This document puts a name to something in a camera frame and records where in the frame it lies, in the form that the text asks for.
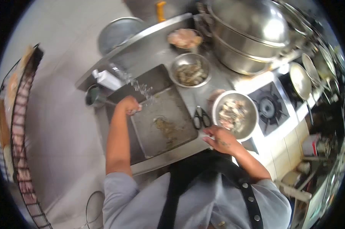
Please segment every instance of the stacked pots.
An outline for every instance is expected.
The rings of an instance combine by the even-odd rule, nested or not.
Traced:
[[[271,0],[214,0],[208,10],[216,56],[236,72],[265,70],[290,43],[287,22]]]

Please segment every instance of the wire basket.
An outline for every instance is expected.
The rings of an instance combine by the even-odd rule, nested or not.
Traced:
[[[0,141],[0,169],[4,180],[8,184],[14,183],[18,186],[23,202],[36,226],[38,228],[52,229],[35,194],[26,155],[26,110],[32,82],[42,57],[43,51],[39,48],[39,44],[37,44],[34,46],[34,52],[23,70],[14,100],[10,125],[11,157],[7,157],[4,154]],[[0,99],[5,98],[5,89],[8,85],[9,76],[14,73],[19,61],[5,76],[0,90]]]

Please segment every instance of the black-handled scissors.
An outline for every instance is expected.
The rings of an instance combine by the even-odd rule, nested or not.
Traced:
[[[194,117],[193,117],[193,125],[195,129],[199,130],[204,127],[212,126],[212,121],[207,115],[207,113],[200,107],[197,106]]]

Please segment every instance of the black apron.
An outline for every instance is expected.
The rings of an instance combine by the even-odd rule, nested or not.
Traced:
[[[263,229],[262,215],[256,202],[250,177],[246,171],[230,160],[231,156],[206,149],[200,153],[176,162],[170,167],[170,184],[161,214],[158,229],[173,229],[179,197],[189,184],[201,173],[213,171],[223,174],[236,188],[240,189],[248,209],[253,229]]]

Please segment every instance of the running water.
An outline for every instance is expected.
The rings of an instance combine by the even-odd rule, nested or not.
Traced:
[[[146,84],[139,84],[138,80],[133,79],[131,74],[127,73],[126,71],[121,70],[120,68],[115,66],[115,64],[110,63],[110,66],[120,76],[120,79],[124,81],[125,84],[132,85],[136,92],[139,92],[144,97],[146,97],[146,103],[145,103],[146,106],[148,106],[148,104],[152,105],[152,103],[154,102],[154,96],[150,93],[152,90],[152,87],[148,87]]]

